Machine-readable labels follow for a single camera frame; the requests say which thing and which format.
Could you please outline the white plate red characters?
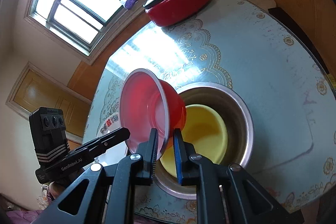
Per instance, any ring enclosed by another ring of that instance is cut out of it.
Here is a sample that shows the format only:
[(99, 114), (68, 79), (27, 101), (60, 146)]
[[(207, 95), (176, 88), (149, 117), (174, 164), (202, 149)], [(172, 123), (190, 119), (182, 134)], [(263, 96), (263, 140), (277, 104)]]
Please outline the white plate red characters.
[[(96, 136), (105, 136), (117, 129), (121, 128), (120, 117), (118, 112), (111, 114), (103, 121)], [(114, 146), (107, 145), (106, 151), (100, 156), (96, 157), (95, 162), (100, 163), (102, 166), (109, 166), (117, 164), (121, 159), (127, 155), (127, 146), (125, 142), (118, 143)]]

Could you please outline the red plastic bowl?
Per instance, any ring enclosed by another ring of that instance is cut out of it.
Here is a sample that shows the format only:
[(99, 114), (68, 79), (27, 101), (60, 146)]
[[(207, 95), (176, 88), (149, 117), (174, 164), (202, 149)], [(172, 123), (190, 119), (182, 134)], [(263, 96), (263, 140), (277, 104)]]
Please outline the red plastic bowl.
[(173, 145), (174, 129), (186, 124), (186, 107), (177, 91), (148, 69), (132, 71), (123, 83), (119, 105), (120, 125), (130, 131), (126, 145), (134, 153), (149, 139), (151, 129), (158, 131), (157, 159)]

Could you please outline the yellow plastic bowl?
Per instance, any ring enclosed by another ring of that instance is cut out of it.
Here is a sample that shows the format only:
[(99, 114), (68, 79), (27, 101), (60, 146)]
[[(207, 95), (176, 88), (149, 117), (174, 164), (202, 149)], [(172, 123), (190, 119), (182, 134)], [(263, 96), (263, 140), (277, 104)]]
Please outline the yellow plastic bowl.
[(206, 105), (186, 106), (183, 140), (194, 146), (195, 152), (220, 164), (228, 147), (228, 131), (223, 118)]

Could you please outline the steel bowl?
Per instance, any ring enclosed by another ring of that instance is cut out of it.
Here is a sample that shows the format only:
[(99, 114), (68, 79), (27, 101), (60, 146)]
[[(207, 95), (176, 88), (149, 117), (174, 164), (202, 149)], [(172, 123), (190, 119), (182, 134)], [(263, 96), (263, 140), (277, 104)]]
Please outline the steel bowl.
[(187, 109), (183, 140), (221, 165), (247, 166), (252, 155), (252, 116), (240, 96), (221, 84), (194, 83), (178, 89)]

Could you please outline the wooden door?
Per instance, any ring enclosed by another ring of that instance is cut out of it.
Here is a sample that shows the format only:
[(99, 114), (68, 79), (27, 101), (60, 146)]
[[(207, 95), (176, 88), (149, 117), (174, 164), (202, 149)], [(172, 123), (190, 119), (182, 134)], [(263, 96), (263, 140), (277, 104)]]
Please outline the wooden door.
[(19, 74), (6, 100), (6, 105), (25, 119), (41, 106), (62, 109), (70, 149), (83, 142), (91, 103), (31, 62)]

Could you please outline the purple item on sill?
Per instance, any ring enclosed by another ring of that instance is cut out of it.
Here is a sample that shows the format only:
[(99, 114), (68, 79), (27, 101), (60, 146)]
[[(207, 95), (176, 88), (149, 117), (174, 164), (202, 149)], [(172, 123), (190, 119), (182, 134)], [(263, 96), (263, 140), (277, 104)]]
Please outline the purple item on sill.
[(131, 10), (138, 0), (123, 0), (123, 7), (127, 10)]

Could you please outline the red electric pot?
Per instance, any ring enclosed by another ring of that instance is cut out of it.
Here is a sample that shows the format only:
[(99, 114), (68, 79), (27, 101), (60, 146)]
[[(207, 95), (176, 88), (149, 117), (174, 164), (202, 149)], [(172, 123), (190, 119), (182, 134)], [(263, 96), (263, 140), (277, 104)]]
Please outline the red electric pot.
[(201, 10), (210, 0), (147, 0), (143, 8), (159, 27), (168, 27)]

